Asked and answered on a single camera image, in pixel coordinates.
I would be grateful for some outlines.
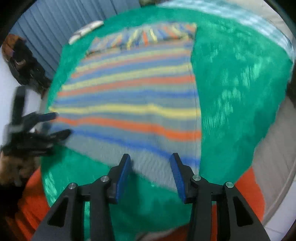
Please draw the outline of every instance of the green fuzzy blanket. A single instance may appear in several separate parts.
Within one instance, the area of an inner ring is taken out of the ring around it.
[[[213,183],[235,182],[251,165],[254,148],[275,119],[285,97],[292,61],[277,44],[233,20],[155,6],[112,17],[74,45],[64,47],[48,106],[95,36],[160,21],[195,22],[198,26],[191,62],[202,115],[200,175]],[[55,156],[43,158],[41,165],[49,204],[54,203],[68,183],[91,183],[109,169],[87,156],[56,147]],[[191,207],[183,205],[177,193],[131,174],[121,202],[111,205],[110,211],[116,240],[133,240],[140,232],[186,224]],[[88,223],[85,234],[88,238]]]

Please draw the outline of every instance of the folded blanket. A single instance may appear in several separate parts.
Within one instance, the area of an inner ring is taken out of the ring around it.
[[[175,190],[178,152],[198,173],[200,107],[190,63],[196,24],[158,23],[96,38],[51,107],[53,129],[71,128],[72,150]]]

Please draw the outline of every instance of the gray stripe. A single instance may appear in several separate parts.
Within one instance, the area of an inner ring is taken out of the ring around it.
[[[125,80],[122,80],[122,79],[120,79],[120,80],[117,80],[117,79],[113,79],[113,81],[111,81],[111,82],[106,82],[106,83],[95,83],[94,85],[92,85],[92,86],[97,86],[97,85],[102,85],[102,86],[104,86],[104,85],[108,85],[108,84],[113,84],[113,83],[121,83],[121,82],[125,82],[125,81],[131,81],[131,80],[139,80],[139,79],[145,79],[145,78],[161,78],[161,77],[177,77],[177,76],[184,76],[184,75],[194,75],[193,74],[193,72],[192,72],[192,70],[191,69],[189,69],[189,68],[187,68],[187,69],[185,69],[185,68],[183,68],[183,69],[178,69],[178,71],[177,72],[165,72],[165,73],[162,73],[162,74],[154,74],[154,73],[148,73],[148,74],[146,74],[145,76],[140,76],[140,77],[133,77],[133,76],[131,76],[131,77],[129,77],[128,79],[125,79]],[[101,77],[110,77],[111,75],[105,75],[105,76],[97,76],[97,78],[101,78]],[[77,83],[80,83],[80,81],[78,81],[78,82],[73,82],[73,81],[71,81],[71,78],[69,78],[67,81],[66,81],[66,83],[65,84],[63,84],[63,86],[64,85],[70,85],[70,84],[77,84]]]
[[[195,99],[191,98],[161,98],[161,97],[153,97],[153,96],[143,96],[142,98],[132,98],[131,96],[120,96],[119,98],[113,98],[110,100],[105,99],[96,99],[89,101],[75,101],[67,104],[58,104],[55,108],[63,108],[63,107],[89,107],[104,105],[104,104],[130,104],[130,105],[147,105],[147,104],[155,104],[157,106],[161,106],[163,108],[196,108]]]
[[[117,144],[109,144],[79,135],[70,136],[66,146],[110,166],[118,165],[122,155],[128,153],[133,160],[134,172],[144,176],[151,182],[176,191],[168,160],[149,151],[131,150]],[[192,167],[192,170],[194,174],[198,174],[198,168]]]
[[[178,75],[184,75],[184,73],[176,74],[174,75],[175,77]],[[186,84],[180,84],[180,85],[140,85],[140,86],[132,86],[132,87],[123,87],[120,89],[111,89],[111,90],[104,90],[102,92],[104,93],[117,93],[117,92],[124,92],[124,91],[143,91],[143,90],[153,90],[153,91],[168,91],[168,92],[185,92],[188,90],[193,90],[196,91],[196,83],[190,83],[188,80],[188,83]],[[84,97],[84,96],[89,96],[89,93],[81,94],[81,95],[74,95],[74,96],[58,96],[57,100],[64,100],[68,98],[73,98],[73,97]]]

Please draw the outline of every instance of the orange fabric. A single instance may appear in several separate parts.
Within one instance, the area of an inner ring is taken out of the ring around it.
[[[170,235],[160,238],[157,241],[185,241],[187,238],[187,232],[188,232],[188,225],[185,225],[177,228]]]
[[[211,233],[211,241],[217,241],[218,235],[218,226],[217,226],[217,205],[212,206],[212,233]]]
[[[15,219],[8,218],[7,222],[17,237],[20,237],[19,230],[21,230],[25,240],[30,240],[49,210],[43,191],[40,168],[28,180],[18,207],[19,211],[15,214]]]
[[[265,201],[259,185],[256,183],[254,170],[250,167],[236,182],[235,186],[244,196],[260,221],[263,220]]]
[[[55,121],[67,123],[71,126],[89,124],[89,125],[99,125],[118,128],[122,130],[139,132],[139,133],[154,133],[160,136],[164,136],[169,140],[175,141],[195,141],[201,139],[201,131],[178,131],[173,129],[166,129],[161,125],[151,124],[151,123],[138,123],[128,120],[115,120],[109,118],[99,118],[99,117],[84,117],[77,120],[72,120],[64,117],[58,117]]]
[[[195,83],[194,75],[184,75],[184,76],[176,76],[176,77],[147,77],[136,80],[124,80],[110,84],[101,84],[96,86],[85,87],[82,89],[76,89],[72,91],[62,91],[58,93],[58,96],[71,96],[76,94],[85,94],[85,93],[95,93],[99,91],[118,89],[123,87],[132,87],[139,85],[163,85],[163,84],[171,84],[171,85],[180,85],[180,84],[188,84]]]

